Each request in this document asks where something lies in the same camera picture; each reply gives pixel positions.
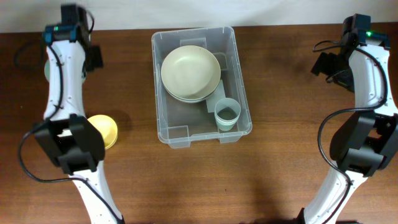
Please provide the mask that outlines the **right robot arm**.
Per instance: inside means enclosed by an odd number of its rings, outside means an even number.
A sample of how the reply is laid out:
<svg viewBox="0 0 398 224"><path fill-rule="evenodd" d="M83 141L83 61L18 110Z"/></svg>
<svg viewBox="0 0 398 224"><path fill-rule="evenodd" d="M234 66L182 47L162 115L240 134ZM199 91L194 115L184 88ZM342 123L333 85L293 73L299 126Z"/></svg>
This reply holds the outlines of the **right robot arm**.
<svg viewBox="0 0 398 224"><path fill-rule="evenodd" d="M357 188L397 153L397 106L388 76L391 45L386 34L371 30L370 16L354 14L343 22L340 41L313 51L320 56L311 72L326 75L352 91L354 108L328 115L317 144L330 166L315 198L302 208L295 223L338 223L338 216Z"/></svg>

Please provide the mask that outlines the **cream white plate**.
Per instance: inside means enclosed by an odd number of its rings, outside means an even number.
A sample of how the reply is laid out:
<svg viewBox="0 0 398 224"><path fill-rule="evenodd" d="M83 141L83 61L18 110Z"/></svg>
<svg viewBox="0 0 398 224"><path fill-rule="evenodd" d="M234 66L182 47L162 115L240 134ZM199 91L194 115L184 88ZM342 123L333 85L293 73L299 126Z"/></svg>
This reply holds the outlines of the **cream white plate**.
<svg viewBox="0 0 398 224"><path fill-rule="evenodd" d="M207 49L185 45L174 49L164 59L160 76L172 94L189 100L210 94L221 79L221 67Z"/></svg>

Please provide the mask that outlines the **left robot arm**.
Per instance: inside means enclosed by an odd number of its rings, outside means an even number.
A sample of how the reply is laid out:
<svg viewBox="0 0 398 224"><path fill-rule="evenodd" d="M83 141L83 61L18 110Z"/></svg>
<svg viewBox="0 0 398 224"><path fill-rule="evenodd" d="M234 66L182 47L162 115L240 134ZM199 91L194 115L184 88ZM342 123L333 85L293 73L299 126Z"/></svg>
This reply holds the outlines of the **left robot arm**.
<svg viewBox="0 0 398 224"><path fill-rule="evenodd" d="M49 98L44 122L33 130L55 167L77 187L92 223L124 223L105 174L105 145L88 121L82 86L86 74L103 67L100 47L92 45L92 14L78 4L61 5L61 21L47 25L43 38L49 58Z"/></svg>

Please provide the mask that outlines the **green plastic cup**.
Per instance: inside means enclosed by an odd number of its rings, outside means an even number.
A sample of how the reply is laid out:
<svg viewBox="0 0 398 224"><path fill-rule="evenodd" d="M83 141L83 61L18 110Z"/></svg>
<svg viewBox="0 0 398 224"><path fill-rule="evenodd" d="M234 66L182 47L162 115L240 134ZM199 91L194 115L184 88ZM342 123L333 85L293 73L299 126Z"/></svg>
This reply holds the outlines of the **green plastic cup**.
<svg viewBox="0 0 398 224"><path fill-rule="evenodd" d="M237 123L236 120L216 120L216 125L221 131L229 131Z"/></svg>

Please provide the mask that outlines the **grey plastic cup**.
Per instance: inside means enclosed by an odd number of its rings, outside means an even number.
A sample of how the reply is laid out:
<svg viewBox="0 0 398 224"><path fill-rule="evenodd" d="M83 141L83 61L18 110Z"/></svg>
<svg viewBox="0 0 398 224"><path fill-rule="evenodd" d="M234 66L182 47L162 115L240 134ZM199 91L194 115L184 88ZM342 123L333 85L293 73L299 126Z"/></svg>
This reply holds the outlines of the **grey plastic cup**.
<svg viewBox="0 0 398 224"><path fill-rule="evenodd" d="M240 116L241 105L232 98L223 98L215 106L215 114L234 113Z"/></svg>

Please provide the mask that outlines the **yellow bowl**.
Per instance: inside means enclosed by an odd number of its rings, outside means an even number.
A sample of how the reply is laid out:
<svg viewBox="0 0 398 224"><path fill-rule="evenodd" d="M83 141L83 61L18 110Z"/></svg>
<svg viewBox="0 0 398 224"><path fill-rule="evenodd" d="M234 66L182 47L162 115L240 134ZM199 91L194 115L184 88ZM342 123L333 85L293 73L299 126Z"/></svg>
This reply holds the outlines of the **yellow bowl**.
<svg viewBox="0 0 398 224"><path fill-rule="evenodd" d="M89 117L88 121L101 133L105 149L115 145L118 140L118 126L113 118L98 114Z"/></svg>

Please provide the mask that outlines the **cream plastic cup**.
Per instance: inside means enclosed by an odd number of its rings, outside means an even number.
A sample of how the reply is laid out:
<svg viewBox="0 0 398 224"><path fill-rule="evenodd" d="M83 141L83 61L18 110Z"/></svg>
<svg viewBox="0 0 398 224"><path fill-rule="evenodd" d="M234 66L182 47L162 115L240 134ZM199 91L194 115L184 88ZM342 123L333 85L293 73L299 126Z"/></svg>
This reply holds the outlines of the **cream plastic cup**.
<svg viewBox="0 0 398 224"><path fill-rule="evenodd" d="M239 116L234 113L219 113L215 114L215 119L220 125L232 125L237 122Z"/></svg>

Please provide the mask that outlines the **green bowl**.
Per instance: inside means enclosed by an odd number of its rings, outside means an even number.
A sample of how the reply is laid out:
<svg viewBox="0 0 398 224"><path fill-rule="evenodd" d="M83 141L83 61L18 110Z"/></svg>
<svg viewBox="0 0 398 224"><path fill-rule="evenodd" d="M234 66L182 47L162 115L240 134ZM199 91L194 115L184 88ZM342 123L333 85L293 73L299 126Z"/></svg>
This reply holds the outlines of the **green bowl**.
<svg viewBox="0 0 398 224"><path fill-rule="evenodd" d="M45 62L44 75L45 75L46 80L49 82L49 80L50 80L50 62L49 62L49 60L47 60ZM81 79L82 79L82 82L84 83L86 80L86 72L85 71L82 71Z"/></svg>

